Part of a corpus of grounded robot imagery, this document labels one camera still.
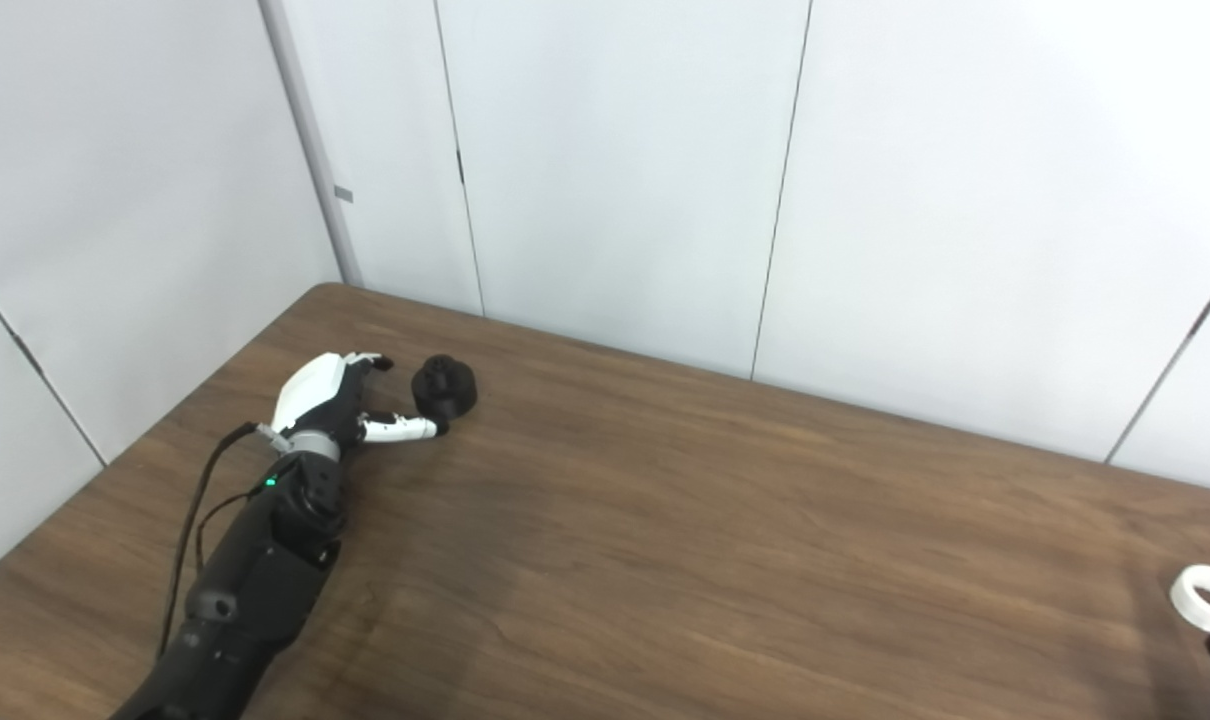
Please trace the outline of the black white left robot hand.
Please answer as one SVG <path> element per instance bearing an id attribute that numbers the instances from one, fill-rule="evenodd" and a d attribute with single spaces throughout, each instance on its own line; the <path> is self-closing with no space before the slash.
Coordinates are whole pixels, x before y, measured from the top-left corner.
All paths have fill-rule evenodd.
<path id="1" fill-rule="evenodd" d="M 448 434 L 450 424 L 444 419 L 364 410 L 367 375 L 393 365 L 384 355 L 319 355 L 290 375 L 280 391 L 271 424 L 261 425 L 259 432 L 281 455 L 311 453 L 332 460 L 362 445 Z"/>

